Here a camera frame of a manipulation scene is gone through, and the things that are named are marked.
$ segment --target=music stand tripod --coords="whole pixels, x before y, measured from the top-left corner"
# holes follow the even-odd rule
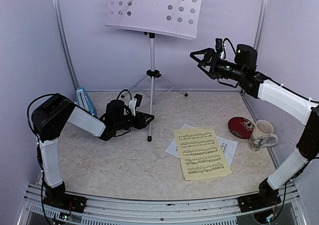
[[[140,91],[142,91],[146,96],[148,96],[150,98],[150,114],[152,114],[152,109],[153,109],[153,104],[155,104],[155,79],[162,79],[164,80],[167,84],[171,85],[171,89],[169,89],[160,99],[162,99],[165,95],[167,95],[167,93],[169,93],[170,91],[172,91],[173,89],[176,89],[178,92],[180,92],[181,94],[183,94],[185,97],[188,96],[187,93],[185,93],[184,91],[182,91],[181,89],[179,89],[178,87],[175,86],[175,84],[173,84],[171,81],[169,81],[166,77],[164,77],[162,74],[160,74],[160,72],[158,70],[155,69],[155,34],[154,33],[149,33],[149,37],[150,37],[150,53],[151,53],[151,69],[149,69],[148,71],[146,71],[146,74],[143,75],[142,78],[140,78],[134,85],[132,85],[131,88],[129,88],[129,91],[133,90],[134,88],[138,88]],[[148,95],[145,91],[143,91],[142,89],[140,89],[138,87],[138,85],[145,80],[147,77],[151,78],[151,92],[150,95]],[[149,124],[149,135],[148,135],[148,141],[152,141],[152,123]]]

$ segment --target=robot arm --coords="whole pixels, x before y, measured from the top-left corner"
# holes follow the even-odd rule
[[[143,129],[154,119],[153,115],[136,111],[141,100],[142,96],[136,95],[128,106],[122,100],[112,100],[107,105],[106,113],[99,119],[63,95],[54,94],[33,111],[31,116],[33,128],[30,128],[38,139],[37,157],[44,171],[46,187],[44,203],[47,202],[62,209],[66,207],[66,204],[70,204],[70,199],[65,200],[65,185],[58,160],[58,137],[65,124],[70,123],[107,141],[119,136],[117,135],[119,130],[130,131],[132,127]]]
[[[219,83],[231,87],[239,85],[248,95],[281,108],[305,126],[296,149],[259,185],[259,193],[239,197],[241,212],[247,212],[270,207],[274,202],[279,204],[281,200],[278,189],[289,179],[301,174],[309,161],[319,153],[319,103],[256,72],[257,51],[248,45],[237,45],[235,63],[222,59],[224,41],[217,38],[216,51],[207,48],[192,52],[190,57],[198,62],[198,67],[211,79],[217,79]],[[203,59],[199,59],[197,55],[203,55]],[[235,80],[237,84],[234,86],[219,81],[223,78]]]

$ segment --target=marble surface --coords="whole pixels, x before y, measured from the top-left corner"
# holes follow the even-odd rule
[[[163,94],[157,92],[157,98]],[[90,93],[98,114],[117,93]],[[142,112],[148,112],[149,98],[143,96]],[[266,149],[252,152],[247,140],[233,136],[228,120],[235,116],[252,118],[239,93],[190,92],[184,97],[168,93],[154,106],[153,141],[148,129],[135,130],[109,141],[95,138],[70,124],[59,138],[59,160],[68,191],[138,200],[191,200],[255,192],[275,167]],[[184,123],[211,126],[220,137],[238,141],[225,178],[185,181],[178,158],[165,152],[173,139],[173,129]]]

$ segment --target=aluminum frame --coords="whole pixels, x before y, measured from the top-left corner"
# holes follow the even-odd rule
[[[79,87],[79,81],[77,79],[77,76],[73,67],[69,46],[66,40],[66,35],[65,35],[64,26],[63,26],[63,18],[62,18],[61,7],[60,7],[60,0],[52,0],[52,3],[53,3],[54,12],[55,12],[56,22],[59,29],[59,35],[61,39],[65,61],[66,61],[67,68],[71,77],[71,82],[75,91]]]
[[[263,33],[263,28],[264,28],[264,23],[265,23],[265,18],[266,18],[266,12],[268,8],[268,2],[269,0],[261,0],[257,31],[255,35],[255,41],[254,41],[254,49],[256,50],[259,49],[259,45],[260,45],[260,41],[261,41],[261,37]]]
[[[25,225],[30,212],[42,214],[40,192],[40,185],[29,185],[23,199],[24,204],[17,225]],[[227,221],[236,221],[238,216],[252,213],[240,213],[237,202],[240,195],[188,201],[139,201],[68,193],[85,196],[88,199],[84,213],[72,213],[73,220],[68,221],[70,224],[201,225],[215,223],[218,225],[219,222],[227,224]],[[280,188],[281,198],[283,198],[283,193],[284,188]],[[297,208],[295,209],[295,218],[299,218],[298,225],[306,225],[302,218],[299,194],[293,183],[289,183],[287,186],[286,202],[292,203]],[[45,211],[50,218],[60,212],[68,213],[68,211],[47,205],[45,205]]]

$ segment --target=music stand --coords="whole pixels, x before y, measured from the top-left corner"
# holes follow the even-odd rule
[[[175,86],[155,69],[155,34],[163,34],[184,39],[195,39],[200,12],[201,0],[108,0],[107,26],[113,28],[142,31],[149,34],[151,69],[146,72],[129,90],[147,77],[151,78],[150,114],[155,98],[155,79],[160,78],[171,85],[162,97],[176,89],[185,97],[187,93]],[[148,141],[152,140],[152,126],[149,125]]]

